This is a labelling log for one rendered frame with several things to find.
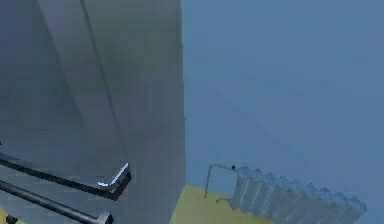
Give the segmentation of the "grey fridge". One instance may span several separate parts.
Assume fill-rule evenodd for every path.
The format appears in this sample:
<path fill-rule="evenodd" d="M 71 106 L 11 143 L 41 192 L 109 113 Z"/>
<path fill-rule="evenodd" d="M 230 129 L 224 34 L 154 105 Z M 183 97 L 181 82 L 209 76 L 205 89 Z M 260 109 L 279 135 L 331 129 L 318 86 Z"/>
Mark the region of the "grey fridge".
<path fill-rule="evenodd" d="M 181 0 L 0 0 L 0 181 L 169 224 L 185 169 Z"/>

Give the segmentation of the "grey ribbed radiator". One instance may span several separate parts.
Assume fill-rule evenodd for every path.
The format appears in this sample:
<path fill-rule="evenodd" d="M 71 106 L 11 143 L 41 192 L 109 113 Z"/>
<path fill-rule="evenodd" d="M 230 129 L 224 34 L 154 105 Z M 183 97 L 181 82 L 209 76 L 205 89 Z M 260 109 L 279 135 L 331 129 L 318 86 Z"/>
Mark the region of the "grey ribbed radiator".
<path fill-rule="evenodd" d="M 247 166 L 211 164 L 204 198 L 213 168 L 237 175 L 232 197 L 218 198 L 216 202 L 226 201 L 233 210 L 272 219 L 275 224 L 355 224 L 367 212 L 367 206 L 357 197 L 347 198 L 341 192 L 317 189 L 312 183 L 303 185 L 284 176 L 277 178 L 271 172 L 263 174 L 260 169 L 250 170 Z"/>

